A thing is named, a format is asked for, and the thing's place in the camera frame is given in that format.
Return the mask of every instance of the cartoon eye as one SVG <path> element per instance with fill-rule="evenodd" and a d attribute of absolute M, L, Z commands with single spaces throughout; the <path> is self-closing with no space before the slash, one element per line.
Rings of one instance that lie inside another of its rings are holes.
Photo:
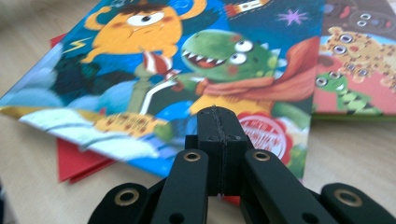
<path fill-rule="evenodd" d="M 164 15 L 163 12 L 157 12 L 152 15 L 134 15 L 127 22 L 132 26 L 147 26 L 162 20 Z"/>
<path fill-rule="evenodd" d="M 235 50 L 238 52 L 248 52 L 253 49 L 253 43 L 248 40 L 240 40 L 235 44 Z"/>
<path fill-rule="evenodd" d="M 356 24 L 360 27 L 363 27 L 363 26 L 367 25 L 367 21 L 358 21 L 358 22 L 356 22 Z"/>
<path fill-rule="evenodd" d="M 330 74 L 329 74 L 329 78 L 331 78 L 331 79 L 338 79 L 338 78 L 340 78 L 342 75 L 341 75 L 341 73 L 339 73 L 339 72 L 330 72 Z"/>
<path fill-rule="evenodd" d="M 368 13 L 361 14 L 362 20 L 370 20 L 370 18 L 371 18 L 371 15 Z"/>
<path fill-rule="evenodd" d="M 341 35 L 341 36 L 340 36 L 340 40 L 341 40 L 341 42 L 347 44 L 347 43 L 352 42 L 353 37 L 352 37 L 352 35 Z"/>
<path fill-rule="evenodd" d="M 366 69 L 361 69 L 361 70 L 359 70 L 359 72 L 358 72 L 359 76 L 361 76 L 361 77 L 367 76 L 368 73 L 369 73 L 369 72 L 367 72 Z"/>
<path fill-rule="evenodd" d="M 347 48 L 345 46 L 337 45 L 334 47 L 334 53 L 336 54 L 344 54 L 345 52 L 347 52 Z"/>
<path fill-rule="evenodd" d="M 230 57 L 230 63 L 233 64 L 242 64 L 247 60 L 247 55 L 244 53 L 234 53 Z"/>
<path fill-rule="evenodd" d="M 349 63 L 349 64 L 346 66 L 346 69 L 349 70 L 349 71 L 353 71 L 353 70 L 355 69 L 355 64 Z"/>
<path fill-rule="evenodd" d="M 315 84 L 318 87 L 324 87 L 327 85 L 327 79 L 325 77 L 318 77 L 317 80 L 315 80 Z"/>

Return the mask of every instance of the brass rivet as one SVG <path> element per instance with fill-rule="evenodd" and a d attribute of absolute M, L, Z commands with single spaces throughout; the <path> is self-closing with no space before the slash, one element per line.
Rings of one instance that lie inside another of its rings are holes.
<path fill-rule="evenodd" d="M 125 194 L 132 194 L 132 197 L 130 199 L 124 200 L 121 197 L 124 196 Z M 119 206 L 128 206 L 135 203 L 138 198 L 139 198 L 139 192 L 136 189 L 122 189 L 117 193 L 116 197 L 114 198 L 114 201 Z"/>
<path fill-rule="evenodd" d="M 270 155 L 264 151 L 257 151 L 253 154 L 254 159 L 258 161 L 269 161 Z"/>
<path fill-rule="evenodd" d="M 336 190 L 334 192 L 334 196 L 341 203 L 344 203 L 352 207 L 360 207 L 363 205 L 363 201 L 361 200 L 361 197 L 359 197 L 356 193 L 347 189 Z"/>
<path fill-rule="evenodd" d="M 186 161 L 198 161 L 201 159 L 201 155 L 196 152 L 189 152 L 184 154 L 184 160 Z"/>

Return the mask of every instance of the black metal arm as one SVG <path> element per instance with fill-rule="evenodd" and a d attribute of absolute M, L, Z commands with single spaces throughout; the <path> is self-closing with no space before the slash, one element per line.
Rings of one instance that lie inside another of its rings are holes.
<path fill-rule="evenodd" d="M 306 189 L 269 151 L 256 150 L 236 115 L 222 107 L 198 114 L 198 134 L 186 136 L 185 150 L 170 175 L 146 189 L 123 184 L 112 189 L 89 223 L 205 223 L 208 196 L 240 196 L 246 223 L 396 223 L 358 189 Z"/>

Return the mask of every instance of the yellow lightning bolt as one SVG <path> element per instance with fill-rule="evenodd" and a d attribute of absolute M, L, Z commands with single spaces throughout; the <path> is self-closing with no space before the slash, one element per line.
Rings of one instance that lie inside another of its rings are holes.
<path fill-rule="evenodd" d="M 85 41 L 85 40 L 87 40 L 87 39 L 91 39 L 91 38 L 92 38 L 92 37 L 88 37 L 88 38 L 85 38 L 85 39 L 80 39 L 80 40 L 73 41 L 72 43 L 70 43 L 70 45 L 71 45 L 71 46 L 74 46 L 74 47 L 71 48 L 71 49 L 68 49 L 68 50 L 64 51 L 64 53 L 73 51 L 73 50 L 75 50 L 75 49 L 81 49 L 82 47 L 84 47 L 84 46 L 86 45 L 83 41 Z"/>

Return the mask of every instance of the blue book cover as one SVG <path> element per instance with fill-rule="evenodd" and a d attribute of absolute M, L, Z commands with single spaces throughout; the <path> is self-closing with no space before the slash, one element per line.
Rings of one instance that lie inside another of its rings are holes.
<path fill-rule="evenodd" d="M 196 113 L 302 177 L 324 1 L 104 0 L 1 99 L 20 122 L 166 176 Z"/>

